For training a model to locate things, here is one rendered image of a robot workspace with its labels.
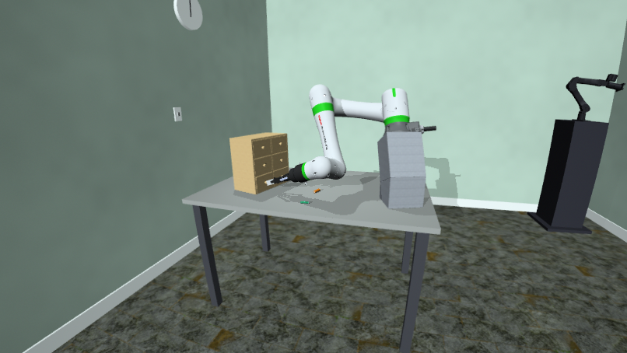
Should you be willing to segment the brown wooden drawer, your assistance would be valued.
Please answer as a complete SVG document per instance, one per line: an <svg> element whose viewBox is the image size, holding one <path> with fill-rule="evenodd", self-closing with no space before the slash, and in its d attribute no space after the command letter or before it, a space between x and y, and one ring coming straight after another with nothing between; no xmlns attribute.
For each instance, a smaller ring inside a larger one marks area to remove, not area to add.
<svg viewBox="0 0 627 353"><path fill-rule="evenodd" d="M283 166L288 166L288 156L287 152L279 152L278 154L272 154L272 162L273 162L273 170L281 168Z"/></svg>
<svg viewBox="0 0 627 353"><path fill-rule="evenodd" d="M263 156L262 158L254 159L254 172L255 176L272 171L271 156Z"/></svg>
<svg viewBox="0 0 627 353"><path fill-rule="evenodd" d="M254 158L271 154L270 138L252 141Z"/></svg>
<svg viewBox="0 0 627 353"><path fill-rule="evenodd" d="M273 179L273 173L269 172L269 173L265 173L262 174L260 176L256 176L255 177L255 182L256 182L256 191L257 193L263 191L263 190L267 190L268 188L274 187L273 184L271 185L267 185L267 180L271 180Z"/></svg>
<svg viewBox="0 0 627 353"><path fill-rule="evenodd" d="M281 176L283 176L283 175L285 175L285 174L287 174L287 173L289 173L289 172L288 172L288 167L284 167L284 168L281 168L281 169L279 169L279 170L274 170L274 171L273 171L273 175L274 175L274 177L275 177L275 178L277 178L277 177L281 177ZM283 181L283 182L281 182L281 183L284 183L284 181ZM274 186L276 186L276 185L278 185L278 184L281 184L281 183L274 183Z"/></svg>
<svg viewBox="0 0 627 353"><path fill-rule="evenodd" d="M275 136L271 137L271 150L272 153L281 152L287 150L287 138L286 136Z"/></svg>

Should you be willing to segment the small wooden chest of drawers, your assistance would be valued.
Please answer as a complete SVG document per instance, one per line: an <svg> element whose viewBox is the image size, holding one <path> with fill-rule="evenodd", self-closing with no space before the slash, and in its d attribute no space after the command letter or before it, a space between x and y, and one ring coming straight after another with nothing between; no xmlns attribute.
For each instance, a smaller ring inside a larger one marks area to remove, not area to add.
<svg viewBox="0 0 627 353"><path fill-rule="evenodd" d="M259 194L266 191L263 190L259 193L256 191L255 177L265 173L255 176L254 159L263 156L254 158L252 141L262 139L262 137L270 138L271 141L271 137L280 136L272 135L270 137L264 137L268 134L270 133L246 135L229 139L235 190L240 190L250 194Z"/></svg>

